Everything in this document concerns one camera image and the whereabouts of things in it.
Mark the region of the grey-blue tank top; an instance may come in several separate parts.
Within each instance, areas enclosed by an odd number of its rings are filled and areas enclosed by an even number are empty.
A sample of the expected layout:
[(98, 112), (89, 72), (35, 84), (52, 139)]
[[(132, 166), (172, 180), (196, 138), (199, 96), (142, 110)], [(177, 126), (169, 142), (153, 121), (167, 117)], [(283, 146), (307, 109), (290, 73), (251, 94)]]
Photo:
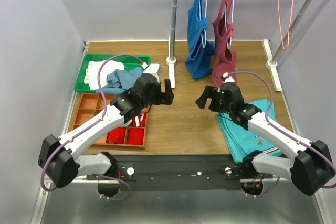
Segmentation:
[(104, 94), (122, 94), (124, 91), (132, 88), (138, 77), (141, 76), (143, 70), (136, 67), (129, 71), (115, 70), (107, 75), (107, 85), (102, 88)]

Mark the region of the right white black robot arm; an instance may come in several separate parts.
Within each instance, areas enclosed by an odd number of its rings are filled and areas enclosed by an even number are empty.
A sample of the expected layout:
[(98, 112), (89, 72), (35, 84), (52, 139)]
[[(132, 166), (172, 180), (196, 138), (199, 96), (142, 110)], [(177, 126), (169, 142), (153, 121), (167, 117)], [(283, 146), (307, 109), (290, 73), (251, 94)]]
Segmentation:
[(210, 100), (209, 110), (226, 113), (238, 126), (273, 144), (285, 157), (266, 151), (252, 151), (243, 158), (242, 173), (249, 178), (271, 174), (291, 181), (305, 195), (313, 195), (335, 177), (329, 148), (323, 141), (312, 142), (287, 130), (253, 104), (246, 103), (238, 85), (206, 86), (195, 101), (200, 109)]

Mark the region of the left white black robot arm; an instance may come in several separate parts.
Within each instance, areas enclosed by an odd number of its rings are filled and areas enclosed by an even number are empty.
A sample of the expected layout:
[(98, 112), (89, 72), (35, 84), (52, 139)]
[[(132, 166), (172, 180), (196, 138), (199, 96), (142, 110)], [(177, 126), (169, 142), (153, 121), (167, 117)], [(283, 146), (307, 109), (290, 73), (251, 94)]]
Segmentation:
[(134, 86), (115, 95), (104, 109), (75, 130), (54, 137), (47, 136), (42, 143), (38, 165), (42, 168), (40, 183), (48, 176), (56, 188), (63, 188), (76, 177), (101, 175), (112, 179), (116, 166), (110, 154), (84, 155), (84, 151), (98, 139), (141, 114), (149, 105), (170, 105), (174, 94), (169, 79), (164, 81), (165, 90), (150, 73), (143, 73)]

